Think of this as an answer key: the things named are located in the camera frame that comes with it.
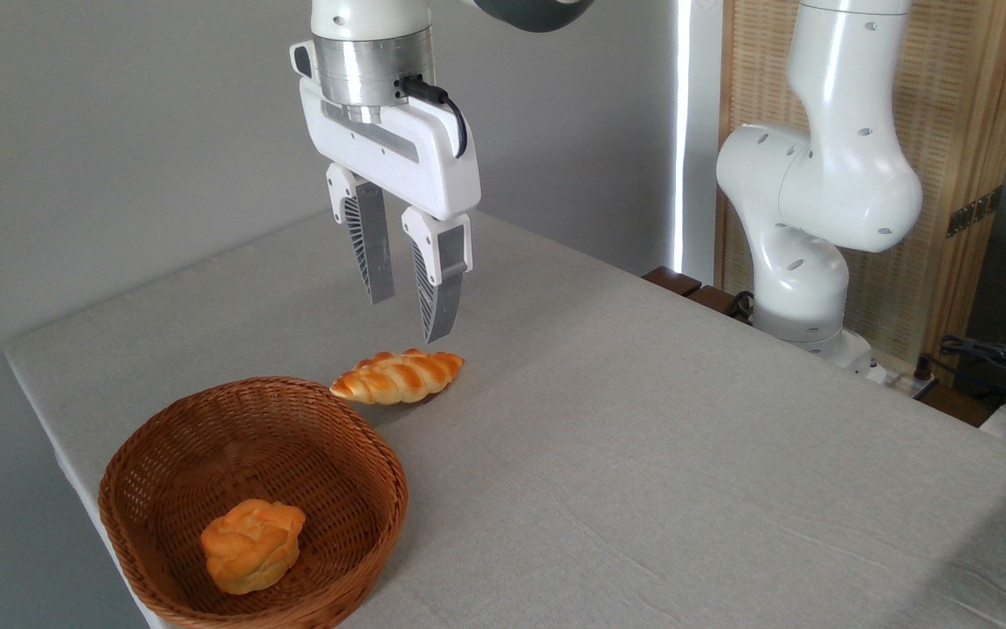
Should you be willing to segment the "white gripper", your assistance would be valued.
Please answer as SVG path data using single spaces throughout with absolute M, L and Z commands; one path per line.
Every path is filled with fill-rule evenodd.
M 480 202 L 471 129 L 447 105 L 416 97 L 380 107 L 375 123 L 352 120 L 343 105 L 325 99 L 315 53 L 304 41 L 292 47 L 291 61 L 308 135 L 334 162 L 325 171 L 333 219 L 348 228 L 376 304 L 395 294 L 382 190 L 414 206 L 403 212 L 403 231 L 412 242 L 424 341 L 435 342 L 451 333 L 463 278 L 472 270 L 470 219 L 460 215 Z

